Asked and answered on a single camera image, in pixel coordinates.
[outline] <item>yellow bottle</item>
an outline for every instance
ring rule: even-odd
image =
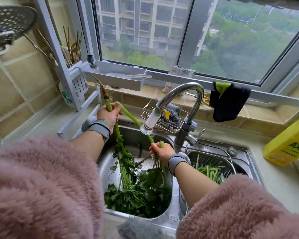
[[[299,120],[289,126],[262,149],[263,157],[285,166],[299,158]]]

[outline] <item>dish towel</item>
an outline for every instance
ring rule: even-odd
[[[214,108],[215,122],[235,120],[247,101],[251,89],[232,83],[213,82],[209,104]]]

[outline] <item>countertop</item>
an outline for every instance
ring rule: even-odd
[[[88,114],[92,111],[95,105],[91,104],[82,116],[72,125],[68,132],[68,138],[71,138],[74,133],[80,128],[83,121]],[[140,117],[141,110],[135,107],[126,107],[139,122],[144,122]],[[58,106],[52,114],[45,117],[40,124],[36,125],[33,129],[25,132],[20,131],[19,135],[13,136],[14,138],[20,136],[56,136],[56,132],[61,126],[70,118],[74,113],[73,109],[62,103]],[[129,121],[126,116],[120,116],[120,120]],[[299,174],[296,171],[294,165],[288,165],[281,167],[275,165],[262,156],[262,148],[272,138],[249,133],[233,128],[224,128],[223,126],[217,126],[214,124],[199,123],[196,128],[197,132],[205,127],[206,131],[203,134],[204,139],[220,141],[232,145],[238,145],[247,148],[252,154],[252,160],[255,164],[261,182],[264,188],[281,201],[285,207],[294,213],[299,213]],[[106,228],[110,228],[112,225],[120,223],[121,220],[106,217]]]

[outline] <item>kitchen sink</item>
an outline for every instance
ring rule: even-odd
[[[136,162],[142,161],[144,158],[149,157],[149,147],[150,141],[148,137],[142,134],[139,128],[132,123],[128,122],[119,122],[120,132],[123,135],[124,146],[127,151],[130,152],[133,157],[135,157]],[[233,166],[236,170],[236,173],[245,174],[248,177],[257,180],[260,182],[258,173],[254,167],[254,164],[251,159],[250,152],[242,147],[233,146],[230,144],[221,143],[218,141],[209,141],[209,140],[198,140],[198,142],[191,147],[187,142],[184,145],[179,146],[174,143],[175,136],[172,133],[162,130],[153,131],[154,141],[164,141],[165,143],[171,144],[176,153],[184,152],[188,153],[190,150],[198,150],[203,152],[208,152],[218,156],[222,156],[229,160],[227,154],[224,151],[227,151],[228,147],[232,147],[237,153],[235,156],[231,156]],[[117,168],[114,172],[110,170],[110,167],[114,165],[114,162],[117,160],[113,158],[113,152],[115,151],[116,137],[113,134],[110,139],[105,144],[100,157],[97,161],[97,165],[100,169],[100,177],[103,182],[104,192],[108,190],[109,184],[119,185],[120,181],[120,169]],[[140,170],[147,170],[153,168],[154,159],[149,157],[143,162],[143,166]],[[170,230],[176,230],[180,220],[184,217],[186,213],[181,209],[180,197],[179,197],[179,185],[177,179],[173,177],[168,168],[165,168],[166,171],[166,194],[164,195],[164,202],[161,205],[161,214],[160,216],[152,219],[146,219],[151,221],[153,224],[160,227],[164,227]],[[115,215],[123,218],[128,218],[131,215],[117,212],[111,209],[106,209],[105,212],[110,215]]]

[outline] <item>chrome faucet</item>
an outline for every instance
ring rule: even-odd
[[[204,88],[196,82],[189,82],[186,84],[182,84],[176,87],[175,89],[171,90],[169,93],[167,93],[166,96],[164,96],[156,105],[159,109],[164,110],[167,104],[169,104],[174,98],[176,98],[178,95],[182,94],[183,92],[189,90],[195,90],[197,92],[197,97],[191,112],[184,120],[184,123],[176,136],[175,143],[177,145],[183,145],[185,141],[193,145],[197,142],[197,139],[199,138],[190,135],[189,132],[195,131],[197,127],[197,123],[194,122],[193,120],[203,102],[204,95],[205,95]]]

